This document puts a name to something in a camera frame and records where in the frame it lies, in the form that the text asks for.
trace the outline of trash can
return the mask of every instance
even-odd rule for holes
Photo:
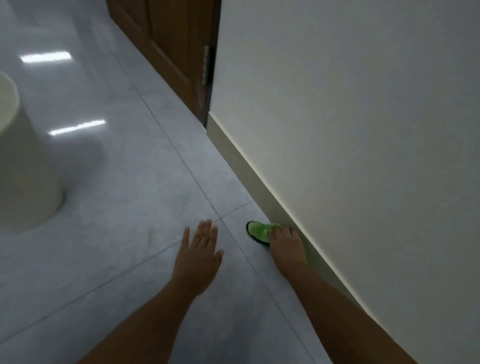
[[[63,189],[22,108],[15,83],[0,72],[0,232],[18,232],[48,220]]]

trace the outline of door hinge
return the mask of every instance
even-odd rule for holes
[[[208,69],[210,68],[210,47],[204,46],[204,65],[202,69],[202,86],[208,82]]]

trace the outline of microfiber cloth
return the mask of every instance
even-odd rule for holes
[[[268,232],[276,227],[282,227],[280,224],[262,224],[258,221],[247,222],[247,233],[253,240],[260,244],[270,245],[268,242]]]

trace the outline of door panel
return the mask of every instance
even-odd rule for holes
[[[111,18],[206,123],[220,0],[107,0]]]

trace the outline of glossy tile floor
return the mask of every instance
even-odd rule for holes
[[[220,227],[224,262],[171,363],[329,363],[269,252],[246,236],[265,216],[103,0],[0,0],[0,49],[68,191],[43,226],[0,236],[2,363],[75,363],[161,289],[183,227],[204,218]],[[71,58],[21,59],[60,51]],[[47,134],[92,120],[106,123]]]

